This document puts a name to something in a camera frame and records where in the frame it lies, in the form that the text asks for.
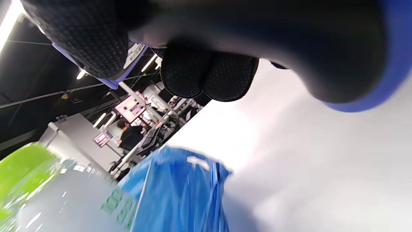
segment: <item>ceiling light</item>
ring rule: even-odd
[[[84,69],[80,70],[76,79],[78,80],[81,79],[85,74],[86,74],[86,71]]]
[[[116,114],[114,112],[112,112],[112,117],[109,119],[109,121],[106,122],[106,124],[104,125],[104,127],[108,127],[110,125],[110,123],[113,122],[113,120],[116,118]]]
[[[147,67],[155,60],[156,57],[157,57],[157,55],[154,55],[154,56],[149,60],[149,62],[143,67],[142,72],[144,72],[144,71],[147,69]]]
[[[6,17],[0,25],[0,53],[9,38],[10,33],[20,14],[24,13],[23,5],[19,0],[13,0]]]
[[[103,113],[102,116],[100,116],[100,118],[97,119],[96,123],[93,125],[93,128],[99,125],[99,123],[103,120],[104,116],[106,116],[106,113]]]

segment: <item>white sticker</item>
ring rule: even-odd
[[[207,163],[207,161],[205,161],[203,159],[199,159],[196,156],[187,157],[186,162],[192,163],[193,165],[199,165],[202,168],[206,169],[207,171],[210,171],[210,167],[209,167],[209,164]]]
[[[156,60],[155,60],[155,62],[156,62],[157,65],[159,65],[159,64],[162,63],[162,60],[163,60],[162,58],[157,57]]]
[[[126,69],[135,59],[136,57],[142,52],[145,46],[141,43],[135,43],[127,52],[127,59],[124,63],[123,69]]]

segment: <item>green object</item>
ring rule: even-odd
[[[5,221],[8,217],[10,217],[12,214],[5,208],[0,208],[0,230],[2,225],[2,222]]]
[[[37,191],[50,178],[53,166],[59,159],[37,143],[29,144],[11,153],[0,161],[0,221],[8,215],[4,206],[9,195],[27,194]]]

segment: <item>blue plastic bag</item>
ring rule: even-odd
[[[228,232],[223,184],[230,173],[202,155],[164,147],[119,186],[138,201],[135,232]]]

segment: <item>white floor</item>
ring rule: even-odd
[[[412,81],[362,113],[331,110],[260,61],[247,95],[211,102],[171,140],[221,160],[232,232],[412,230]]]

